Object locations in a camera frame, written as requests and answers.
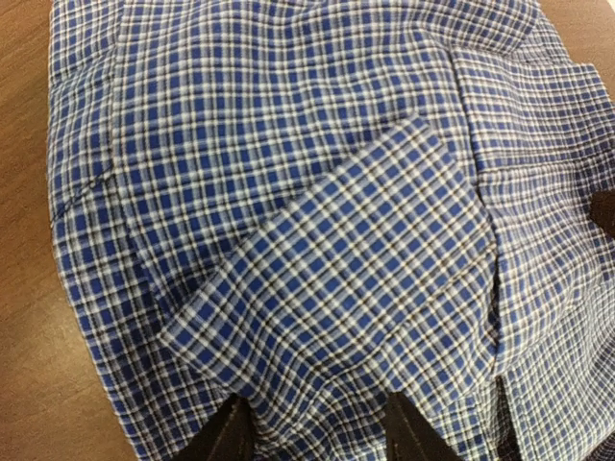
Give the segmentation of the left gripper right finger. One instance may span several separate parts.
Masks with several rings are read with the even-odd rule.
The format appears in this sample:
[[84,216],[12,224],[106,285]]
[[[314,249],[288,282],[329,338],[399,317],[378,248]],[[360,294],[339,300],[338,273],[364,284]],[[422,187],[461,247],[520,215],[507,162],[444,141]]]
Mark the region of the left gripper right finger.
[[403,393],[388,395],[383,427],[387,460],[461,461]]

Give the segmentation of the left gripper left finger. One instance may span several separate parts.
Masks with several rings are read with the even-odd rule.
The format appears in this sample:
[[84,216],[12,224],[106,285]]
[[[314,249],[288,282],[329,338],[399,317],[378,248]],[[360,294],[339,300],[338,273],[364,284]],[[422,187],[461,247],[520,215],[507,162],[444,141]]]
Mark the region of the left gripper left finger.
[[253,422],[248,401],[230,396],[173,461],[253,459]]

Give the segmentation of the blue plaid long sleeve shirt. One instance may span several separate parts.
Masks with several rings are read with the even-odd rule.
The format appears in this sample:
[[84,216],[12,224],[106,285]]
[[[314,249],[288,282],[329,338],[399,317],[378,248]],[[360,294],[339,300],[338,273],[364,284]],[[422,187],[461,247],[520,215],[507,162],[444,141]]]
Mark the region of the blue plaid long sleeve shirt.
[[535,1],[56,1],[61,283],[140,460],[614,456],[614,105]]

